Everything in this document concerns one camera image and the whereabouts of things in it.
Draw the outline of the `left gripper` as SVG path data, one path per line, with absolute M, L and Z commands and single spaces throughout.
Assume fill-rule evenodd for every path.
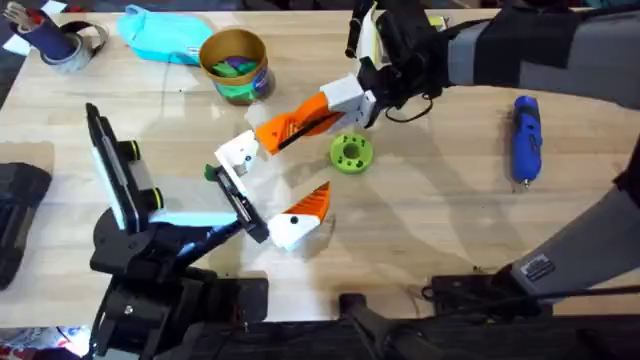
M 331 186 L 325 182 L 267 224 L 232 177 L 249 172 L 259 149 L 247 130 L 221 145 L 202 181 L 165 182 L 146 188 L 146 237 L 154 252 L 171 260 L 197 260 L 244 231 L 254 241 L 268 235 L 278 247 L 294 249 L 319 227 L 329 210 Z

